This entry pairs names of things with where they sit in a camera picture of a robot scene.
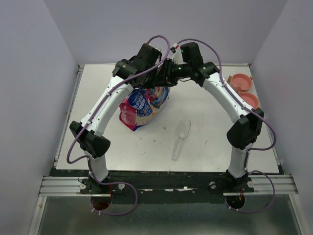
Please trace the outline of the clear plastic scoop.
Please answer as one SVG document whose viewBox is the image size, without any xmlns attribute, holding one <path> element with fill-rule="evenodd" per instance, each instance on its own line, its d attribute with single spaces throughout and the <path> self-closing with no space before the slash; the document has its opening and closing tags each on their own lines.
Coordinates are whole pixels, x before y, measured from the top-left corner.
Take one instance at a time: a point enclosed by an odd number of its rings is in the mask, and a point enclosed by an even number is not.
<svg viewBox="0 0 313 235">
<path fill-rule="evenodd" d="M 179 158 L 182 144 L 184 140 L 188 137 L 191 128 L 191 120 L 188 118 L 184 118 L 180 121 L 176 135 L 177 141 L 175 142 L 173 148 L 172 159 L 176 161 Z"/>
</svg>

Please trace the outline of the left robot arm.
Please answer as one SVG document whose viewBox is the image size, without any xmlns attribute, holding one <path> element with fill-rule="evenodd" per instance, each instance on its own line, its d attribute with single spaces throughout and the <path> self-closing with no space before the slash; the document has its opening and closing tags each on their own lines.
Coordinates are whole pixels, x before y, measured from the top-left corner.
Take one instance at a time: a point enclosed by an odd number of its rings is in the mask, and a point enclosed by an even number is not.
<svg viewBox="0 0 313 235">
<path fill-rule="evenodd" d="M 69 128 L 74 136 L 74 143 L 79 143 L 88 161 L 89 174 L 93 178 L 91 187 L 97 193 L 104 193 L 109 186 L 106 177 L 109 171 L 105 154 L 111 142 L 103 136 L 105 129 L 121 104 L 140 82 L 131 83 L 134 76 L 139 81 L 147 78 L 151 68 L 160 61 L 160 50 L 143 44 L 137 55 L 131 59 L 122 59 L 115 64 L 112 76 L 105 91 L 89 113 L 81 121 L 73 121 Z"/>
</svg>

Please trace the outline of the aluminium frame rail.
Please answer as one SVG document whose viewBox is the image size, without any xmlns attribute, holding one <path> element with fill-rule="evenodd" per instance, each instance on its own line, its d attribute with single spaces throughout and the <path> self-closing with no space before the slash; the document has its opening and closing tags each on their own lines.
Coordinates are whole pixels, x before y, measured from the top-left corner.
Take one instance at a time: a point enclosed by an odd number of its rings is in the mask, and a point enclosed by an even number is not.
<svg viewBox="0 0 313 235">
<path fill-rule="evenodd" d="M 39 195 L 44 197 L 109 197 L 108 193 L 97 193 L 90 189 L 86 193 L 82 192 L 86 188 L 81 181 L 85 177 L 44 177 L 41 183 Z M 264 175 L 252 175 L 250 177 L 253 185 L 253 192 L 244 190 L 244 195 L 271 195 L 275 188 L 275 194 L 288 195 L 297 194 L 298 189 L 291 175 L 269 175 L 267 179 Z"/>
</svg>

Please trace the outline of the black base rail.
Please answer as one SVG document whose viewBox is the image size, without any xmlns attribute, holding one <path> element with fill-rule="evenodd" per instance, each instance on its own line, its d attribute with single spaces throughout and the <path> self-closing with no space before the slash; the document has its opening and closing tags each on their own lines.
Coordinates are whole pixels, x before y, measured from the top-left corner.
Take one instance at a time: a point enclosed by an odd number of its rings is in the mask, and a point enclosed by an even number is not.
<svg viewBox="0 0 313 235">
<path fill-rule="evenodd" d="M 115 204 L 222 203 L 227 194 L 236 197 L 253 192 L 252 180 L 233 180 L 227 173 L 116 171 L 109 172 L 101 185 L 86 170 L 50 172 L 52 185 L 60 185 L 62 195 L 90 196 Z"/>
</svg>

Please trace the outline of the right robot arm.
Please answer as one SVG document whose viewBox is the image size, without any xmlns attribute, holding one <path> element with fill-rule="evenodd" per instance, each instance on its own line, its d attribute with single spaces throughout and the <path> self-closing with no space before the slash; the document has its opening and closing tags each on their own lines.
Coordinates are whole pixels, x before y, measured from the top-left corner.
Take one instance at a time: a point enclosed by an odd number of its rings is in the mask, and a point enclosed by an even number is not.
<svg viewBox="0 0 313 235">
<path fill-rule="evenodd" d="M 183 44 L 180 51 L 183 63 L 177 64 L 173 58 L 166 59 L 157 71 L 155 86 L 172 87 L 179 79 L 190 78 L 213 95 L 224 108 L 233 123 L 226 134 L 232 150 L 230 165 L 225 173 L 225 187 L 235 192 L 243 186 L 243 181 L 248 176 L 248 151 L 261 133 L 264 112 L 240 98 L 214 63 L 203 61 L 197 43 Z"/>
</svg>

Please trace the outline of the cat food bag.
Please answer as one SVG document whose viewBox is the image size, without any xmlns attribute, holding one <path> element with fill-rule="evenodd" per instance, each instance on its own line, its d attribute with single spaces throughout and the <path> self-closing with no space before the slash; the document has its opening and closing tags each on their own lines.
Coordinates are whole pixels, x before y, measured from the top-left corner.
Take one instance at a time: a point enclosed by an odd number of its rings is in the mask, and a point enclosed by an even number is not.
<svg viewBox="0 0 313 235">
<path fill-rule="evenodd" d="M 119 105 L 120 121 L 132 131 L 150 122 L 164 108 L 170 88 L 135 89 Z"/>
</svg>

